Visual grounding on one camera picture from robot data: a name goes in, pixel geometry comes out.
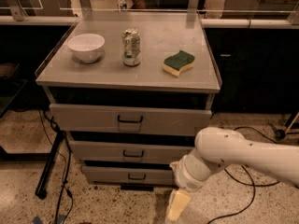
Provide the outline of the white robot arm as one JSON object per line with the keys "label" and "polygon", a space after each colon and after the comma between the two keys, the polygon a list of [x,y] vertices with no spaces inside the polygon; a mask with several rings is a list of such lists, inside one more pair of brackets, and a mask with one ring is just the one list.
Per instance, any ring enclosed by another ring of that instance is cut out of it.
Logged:
{"label": "white robot arm", "polygon": [[255,142],[237,131],[207,127],[195,136],[193,150],[170,164],[178,189],[171,192],[166,219],[178,220],[192,194],[231,164],[299,187],[299,147]]}

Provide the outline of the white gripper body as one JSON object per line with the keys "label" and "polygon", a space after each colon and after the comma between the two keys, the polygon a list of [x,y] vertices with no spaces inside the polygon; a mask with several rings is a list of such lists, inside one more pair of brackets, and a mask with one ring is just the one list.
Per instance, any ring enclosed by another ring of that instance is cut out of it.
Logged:
{"label": "white gripper body", "polygon": [[183,161],[173,161],[170,163],[170,168],[174,172],[175,182],[180,189],[188,192],[196,192],[205,185],[205,181],[199,181],[192,177]]}

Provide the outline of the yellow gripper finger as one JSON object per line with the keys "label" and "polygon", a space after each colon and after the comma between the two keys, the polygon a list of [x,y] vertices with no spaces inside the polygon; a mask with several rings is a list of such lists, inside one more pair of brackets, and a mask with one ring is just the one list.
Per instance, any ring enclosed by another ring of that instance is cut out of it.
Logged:
{"label": "yellow gripper finger", "polygon": [[170,198],[169,205],[166,209],[166,222],[175,222],[178,220],[181,213],[187,207],[191,200],[191,194],[183,189],[173,189]]}

